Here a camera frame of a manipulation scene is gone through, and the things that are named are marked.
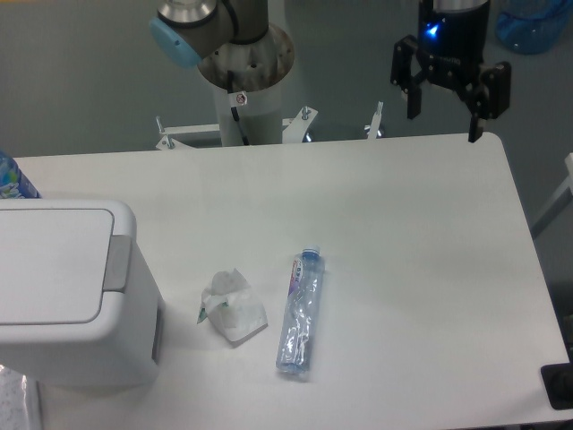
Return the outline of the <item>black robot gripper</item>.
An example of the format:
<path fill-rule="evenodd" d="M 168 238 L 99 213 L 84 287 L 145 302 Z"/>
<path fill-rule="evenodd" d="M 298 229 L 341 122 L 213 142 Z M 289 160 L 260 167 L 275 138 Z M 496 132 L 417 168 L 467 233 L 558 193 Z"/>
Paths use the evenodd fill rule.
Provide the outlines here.
<path fill-rule="evenodd" d="M 420 1 L 417 38 L 393 48 L 390 82 L 406 95 L 406 116 L 422 111 L 424 81 L 453 90 L 470 112 L 468 141 L 477 142 L 485 123 L 510 106 L 512 66 L 483 64 L 489 1 Z"/>

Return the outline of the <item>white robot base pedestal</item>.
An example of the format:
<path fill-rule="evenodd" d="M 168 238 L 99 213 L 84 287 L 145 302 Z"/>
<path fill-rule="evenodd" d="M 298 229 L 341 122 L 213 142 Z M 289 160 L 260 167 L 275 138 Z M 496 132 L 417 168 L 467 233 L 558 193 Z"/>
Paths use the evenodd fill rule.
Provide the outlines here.
<path fill-rule="evenodd" d="M 282 142 L 281 82 L 295 60 L 292 39 L 271 23 L 248 45 L 227 43 L 198 66 L 213 90 L 224 147 Z"/>

